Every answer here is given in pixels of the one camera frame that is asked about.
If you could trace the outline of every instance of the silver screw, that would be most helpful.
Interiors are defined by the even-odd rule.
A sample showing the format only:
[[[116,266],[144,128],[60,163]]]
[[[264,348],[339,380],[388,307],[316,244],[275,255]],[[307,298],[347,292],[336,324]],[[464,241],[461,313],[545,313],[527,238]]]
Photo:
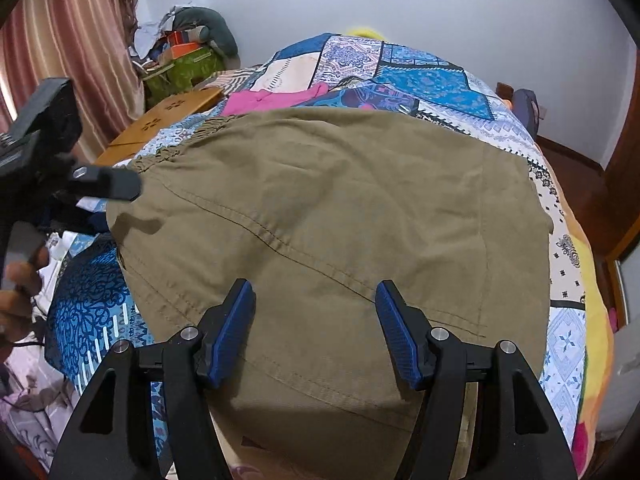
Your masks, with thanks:
[[[88,171],[87,168],[85,168],[84,166],[82,168],[78,168],[77,170],[74,171],[74,178],[80,178],[81,176],[85,176],[87,171]]]
[[[513,354],[516,351],[516,345],[514,342],[500,341],[500,350],[502,350],[505,354]]]
[[[183,328],[180,331],[180,337],[182,339],[186,339],[187,341],[191,339],[196,339],[198,336],[198,329],[194,326],[188,326],[187,328]]]
[[[129,341],[126,339],[120,339],[116,341],[111,348],[113,348],[113,351],[116,352],[116,354],[122,354],[125,350],[129,349]]]
[[[431,337],[437,339],[438,341],[444,341],[447,337],[449,337],[449,332],[445,328],[437,326],[436,328],[431,330]]]

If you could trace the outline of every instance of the yellow round object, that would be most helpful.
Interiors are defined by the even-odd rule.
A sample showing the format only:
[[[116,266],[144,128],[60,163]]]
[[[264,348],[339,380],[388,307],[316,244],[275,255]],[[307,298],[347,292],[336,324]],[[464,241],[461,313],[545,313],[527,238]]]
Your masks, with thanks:
[[[352,28],[347,32],[347,36],[359,36],[360,38],[369,38],[370,40],[386,41],[382,34],[365,27]]]

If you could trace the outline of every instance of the green container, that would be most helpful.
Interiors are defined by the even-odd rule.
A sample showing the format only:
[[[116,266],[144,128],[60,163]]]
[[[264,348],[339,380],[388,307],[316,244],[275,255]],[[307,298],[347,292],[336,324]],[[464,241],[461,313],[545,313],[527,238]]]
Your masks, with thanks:
[[[148,89],[147,109],[157,105],[165,97],[193,90],[194,86],[225,69],[222,58],[208,46],[203,46],[145,77]]]

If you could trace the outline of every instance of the baseboard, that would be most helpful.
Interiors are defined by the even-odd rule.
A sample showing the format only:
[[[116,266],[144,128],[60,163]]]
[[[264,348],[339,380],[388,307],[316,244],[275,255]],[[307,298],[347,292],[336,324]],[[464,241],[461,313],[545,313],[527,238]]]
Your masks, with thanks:
[[[572,150],[571,148],[563,146],[562,144],[558,144],[554,140],[547,139],[546,137],[537,136],[536,143],[541,148],[545,148],[546,150],[551,150],[552,152],[560,153],[561,155],[572,158],[573,160],[577,160],[588,168],[597,171],[599,175],[604,175],[602,166],[595,160],[591,160],[588,156],[585,156],[578,152],[574,152],[574,150]]]

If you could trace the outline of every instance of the folded khaki garment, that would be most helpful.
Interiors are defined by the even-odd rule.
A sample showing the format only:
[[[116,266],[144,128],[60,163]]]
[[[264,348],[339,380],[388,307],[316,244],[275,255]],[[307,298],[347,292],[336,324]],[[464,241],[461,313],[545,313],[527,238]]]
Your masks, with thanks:
[[[108,221],[153,334],[249,279],[255,319],[212,402],[320,476],[392,479],[414,426],[421,395],[394,373],[381,280],[432,325],[511,339],[542,370],[550,220],[519,156],[401,114],[290,108],[211,120],[133,167],[143,194]]]

